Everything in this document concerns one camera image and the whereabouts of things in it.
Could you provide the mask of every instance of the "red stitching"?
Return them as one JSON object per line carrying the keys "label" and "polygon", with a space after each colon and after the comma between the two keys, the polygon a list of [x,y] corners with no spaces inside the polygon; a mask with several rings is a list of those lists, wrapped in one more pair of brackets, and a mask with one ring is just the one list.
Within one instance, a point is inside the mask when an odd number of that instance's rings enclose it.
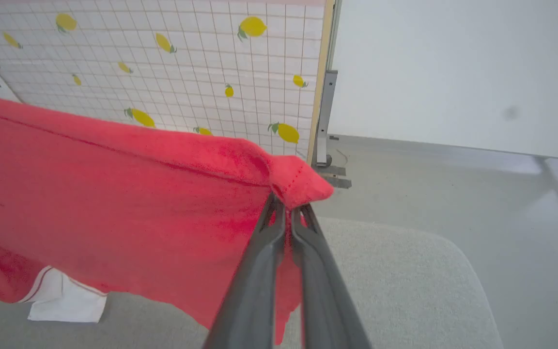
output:
{"label": "red stitching", "polygon": [[84,284],[80,283],[79,281],[76,281],[75,279],[71,279],[70,277],[68,277],[68,280],[70,280],[71,283],[74,283],[75,285],[81,287],[82,289],[84,289],[84,290],[86,290],[86,291],[89,291],[89,292],[91,292],[91,293],[93,293],[93,294],[97,294],[97,295],[99,295],[100,297],[105,297],[105,296],[107,296],[106,293],[102,293],[102,292],[99,291],[99,290],[91,289],[91,288],[89,288],[88,286],[85,286]]}
{"label": "red stitching", "polygon": [[303,168],[304,165],[301,166],[301,168],[299,168],[298,173],[296,173],[296,176],[294,176],[294,179],[292,179],[292,183],[290,183],[290,185],[288,185],[285,190],[290,190],[290,187],[292,187],[292,185],[294,184],[294,182],[296,182],[296,179],[301,175],[301,172],[303,172]]}

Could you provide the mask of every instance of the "metal stand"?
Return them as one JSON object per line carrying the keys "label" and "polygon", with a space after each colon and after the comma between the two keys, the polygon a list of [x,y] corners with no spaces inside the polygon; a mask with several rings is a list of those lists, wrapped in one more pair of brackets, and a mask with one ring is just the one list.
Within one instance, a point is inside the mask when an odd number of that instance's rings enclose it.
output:
{"label": "metal stand", "polygon": [[320,104],[320,117],[318,119],[316,133],[316,165],[328,167],[333,158],[326,151],[326,137],[328,131],[328,120],[330,119],[330,108],[333,105],[335,94],[335,83],[337,82],[337,70],[327,70],[324,75],[324,88],[322,90],[322,101]]}
{"label": "metal stand", "polygon": [[[372,349],[311,206],[293,209],[291,218],[293,258],[301,269],[304,348]],[[273,348],[285,227],[285,206],[270,194],[203,349]]]}

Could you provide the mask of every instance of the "red stripe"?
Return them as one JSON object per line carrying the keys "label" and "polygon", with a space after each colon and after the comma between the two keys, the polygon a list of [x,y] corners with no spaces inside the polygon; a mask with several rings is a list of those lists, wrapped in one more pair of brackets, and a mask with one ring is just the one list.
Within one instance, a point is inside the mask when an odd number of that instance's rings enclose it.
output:
{"label": "red stripe", "polygon": [[101,297],[104,297],[104,296],[107,295],[106,293],[102,293],[102,292],[100,292],[100,291],[98,291],[98,290],[93,290],[93,289],[91,289],[91,288],[89,288],[89,287],[83,285],[82,283],[80,283],[79,281],[76,281],[76,280],[74,280],[74,279],[68,278],[68,280],[70,280],[70,282],[74,283],[75,285],[81,287],[82,289],[85,289],[86,291],[89,291],[89,292],[91,292],[91,293],[93,293],[93,294],[97,294],[97,295],[99,295],[99,296],[101,296]]}
{"label": "red stripe", "polygon": [[38,291],[40,291],[40,287],[42,286],[42,281],[45,279],[45,275],[47,274],[47,272],[51,271],[51,269],[53,269],[53,267],[48,268],[48,269],[44,272],[44,274],[42,274],[42,277],[40,278],[40,283],[38,284],[38,288],[36,289],[36,291],[33,292],[33,294],[31,295],[31,297],[27,298],[27,300],[26,300],[26,301],[23,301],[22,303],[31,301],[31,299],[38,293]]}

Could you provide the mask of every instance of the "white tiled panel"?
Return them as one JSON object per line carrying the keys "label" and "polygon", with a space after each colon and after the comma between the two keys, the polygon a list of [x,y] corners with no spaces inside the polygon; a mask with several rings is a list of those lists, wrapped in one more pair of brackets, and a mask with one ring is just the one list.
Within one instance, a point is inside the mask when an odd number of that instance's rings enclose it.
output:
{"label": "white tiled panel", "polygon": [[[322,6],[261,2],[0,4],[0,75],[28,104],[140,125],[124,112],[134,108],[157,128],[207,128],[304,159],[323,12]],[[59,14],[73,18],[75,28],[59,31]],[[262,35],[239,37],[248,17],[263,22]],[[157,33],[174,53],[158,45]],[[297,86],[295,76],[306,86]],[[226,95],[226,85],[233,95]],[[298,142],[268,129],[277,122],[295,128]]]}

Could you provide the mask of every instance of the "gray carpet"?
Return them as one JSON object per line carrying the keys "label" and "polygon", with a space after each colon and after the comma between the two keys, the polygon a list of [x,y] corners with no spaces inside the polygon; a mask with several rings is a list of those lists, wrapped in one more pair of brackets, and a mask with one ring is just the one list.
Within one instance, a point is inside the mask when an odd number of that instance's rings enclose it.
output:
{"label": "gray carpet", "polygon": [[[500,349],[487,299],[465,256],[440,237],[321,219],[375,348]],[[98,324],[31,322],[0,302],[0,349],[201,348],[206,329],[172,305],[110,294]],[[300,348],[299,312],[283,348]]]}

